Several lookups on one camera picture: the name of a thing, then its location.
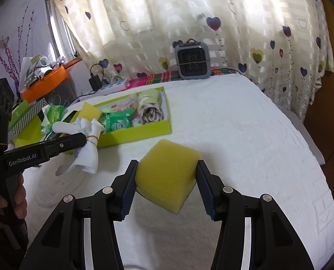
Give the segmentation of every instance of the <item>space heater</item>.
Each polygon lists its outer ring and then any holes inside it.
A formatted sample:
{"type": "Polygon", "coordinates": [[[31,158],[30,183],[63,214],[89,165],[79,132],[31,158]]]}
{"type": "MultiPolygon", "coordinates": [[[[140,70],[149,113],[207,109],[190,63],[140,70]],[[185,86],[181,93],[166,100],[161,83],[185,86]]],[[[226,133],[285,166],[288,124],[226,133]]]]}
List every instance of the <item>space heater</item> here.
{"type": "Polygon", "coordinates": [[[175,48],[178,72],[182,79],[205,79],[211,75],[211,58],[203,42],[187,42],[175,48]]]}

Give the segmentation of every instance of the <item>white cloth item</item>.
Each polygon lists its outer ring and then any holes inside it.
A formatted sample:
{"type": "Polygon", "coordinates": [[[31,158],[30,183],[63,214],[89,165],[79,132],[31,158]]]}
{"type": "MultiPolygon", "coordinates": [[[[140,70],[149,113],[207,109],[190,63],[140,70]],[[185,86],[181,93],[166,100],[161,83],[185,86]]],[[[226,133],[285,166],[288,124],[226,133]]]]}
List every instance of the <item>white cloth item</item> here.
{"type": "Polygon", "coordinates": [[[87,137],[85,146],[74,150],[74,162],[71,165],[61,165],[56,171],[56,176],[68,173],[74,168],[94,175],[98,167],[98,139],[104,127],[96,119],[90,122],[86,119],[78,118],[74,124],[58,121],[53,124],[52,129],[55,133],[67,133],[70,135],[83,133],[87,137]]]}
{"type": "Polygon", "coordinates": [[[192,38],[208,45],[212,66],[239,68],[303,121],[325,70],[334,70],[322,0],[54,2],[86,65],[107,59],[123,78],[176,71],[173,47],[192,38]]]}
{"type": "MultiPolygon", "coordinates": [[[[173,133],[98,150],[95,175],[55,176],[71,156],[52,158],[41,168],[24,172],[32,241],[49,214],[67,194],[91,196],[125,173],[132,159],[140,160],[160,139],[203,153],[211,173],[241,194],[270,194],[297,231],[316,270],[334,252],[334,201],[325,176],[291,121],[248,79],[241,75],[212,76],[155,84],[164,87],[173,133]]],[[[95,104],[141,92],[150,85],[88,99],[95,104]]],[[[68,108],[82,108],[84,102],[68,108]]],[[[211,267],[220,222],[206,214],[195,187],[178,215],[135,194],[130,214],[115,223],[126,269],[206,270],[211,267]]],[[[242,270],[250,258],[250,222],[242,270]]],[[[90,251],[90,241],[85,241],[90,251]]]]}

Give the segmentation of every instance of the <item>yellow sponge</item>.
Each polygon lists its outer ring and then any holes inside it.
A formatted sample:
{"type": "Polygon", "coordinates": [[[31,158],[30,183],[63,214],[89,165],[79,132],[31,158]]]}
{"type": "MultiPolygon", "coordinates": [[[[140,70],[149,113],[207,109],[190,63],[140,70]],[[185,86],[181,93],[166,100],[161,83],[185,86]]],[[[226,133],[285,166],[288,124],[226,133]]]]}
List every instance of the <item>yellow sponge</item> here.
{"type": "Polygon", "coordinates": [[[146,199],[178,214],[196,183],[196,166],[202,154],[160,140],[141,159],[136,172],[137,191],[146,199]]]}
{"type": "Polygon", "coordinates": [[[101,110],[94,107],[93,105],[90,105],[89,103],[85,103],[78,114],[78,118],[87,119],[91,122],[93,119],[98,120],[101,117],[101,114],[101,110]]]}

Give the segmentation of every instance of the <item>rolled cloth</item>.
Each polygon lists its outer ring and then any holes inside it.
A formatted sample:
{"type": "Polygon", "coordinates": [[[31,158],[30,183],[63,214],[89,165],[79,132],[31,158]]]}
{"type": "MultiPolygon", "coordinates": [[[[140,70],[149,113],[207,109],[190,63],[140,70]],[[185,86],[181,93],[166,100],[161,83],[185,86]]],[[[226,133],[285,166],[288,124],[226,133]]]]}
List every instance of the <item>rolled cloth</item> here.
{"type": "Polygon", "coordinates": [[[138,114],[143,124],[159,122],[163,119],[161,94],[157,89],[148,89],[138,95],[138,114]]]}

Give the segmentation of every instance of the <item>bed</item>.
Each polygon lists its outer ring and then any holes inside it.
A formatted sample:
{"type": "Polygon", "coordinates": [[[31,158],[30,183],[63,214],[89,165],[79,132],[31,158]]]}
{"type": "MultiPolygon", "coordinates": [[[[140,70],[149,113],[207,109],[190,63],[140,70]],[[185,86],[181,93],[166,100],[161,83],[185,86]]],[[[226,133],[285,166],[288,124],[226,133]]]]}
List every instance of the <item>bed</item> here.
{"type": "MultiPolygon", "coordinates": [[[[288,118],[257,86],[238,74],[153,85],[158,86],[165,88],[168,98],[171,135],[100,149],[96,175],[56,177],[59,165],[72,162],[70,155],[24,172],[30,241],[63,196],[93,195],[124,173],[131,159],[140,160],[158,140],[166,138],[201,151],[211,173],[241,194],[273,196],[299,234],[315,269],[321,269],[334,253],[334,201],[316,158],[288,118]]],[[[94,104],[148,88],[87,101],[94,104]]],[[[82,105],[77,103],[69,111],[82,105]]],[[[122,223],[115,223],[115,228],[126,269],[209,269],[220,223],[206,215],[195,187],[179,215],[136,193],[130,214],[122,223]]],[[[88,230],[85,238],[86,269],[92,269],[88,230]]],[[[249,257],[247,220],[242,269],[248,269],[249,257]]]]}

